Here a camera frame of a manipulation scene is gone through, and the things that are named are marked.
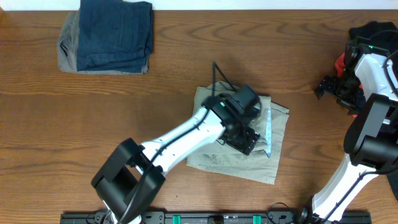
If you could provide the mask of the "khaki shorts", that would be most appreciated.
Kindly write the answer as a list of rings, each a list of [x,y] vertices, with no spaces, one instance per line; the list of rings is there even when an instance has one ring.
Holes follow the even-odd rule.
[[[260,138],[250,155],[244,155],[219,139],[190,154],[187,166],[273,185],[289,109],[271,102],[269,96],[259,98],[261,114],[250,127],[260,134]]]

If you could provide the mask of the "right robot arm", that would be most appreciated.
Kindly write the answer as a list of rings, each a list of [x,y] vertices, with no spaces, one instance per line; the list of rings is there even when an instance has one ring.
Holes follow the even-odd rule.
[[[346,46],[341,77],[328,77],[318,91],[342,102],[358,98],[346,132],[344,158],[303,208],[299,223],[339,223],[351,201],[373,179],[397,172],[397,75],[395,53],[374,44]]]

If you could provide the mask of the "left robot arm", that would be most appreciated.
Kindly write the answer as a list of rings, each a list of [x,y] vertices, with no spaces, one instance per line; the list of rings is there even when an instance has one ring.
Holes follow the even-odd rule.
[[[179,162],[199,148],[220,140],[249,155],[259,134],[249,123],[259,114],[259,97],[209,96],[188,121],[141,144],[120,143],[91,181],[117,223],[139,221]]]

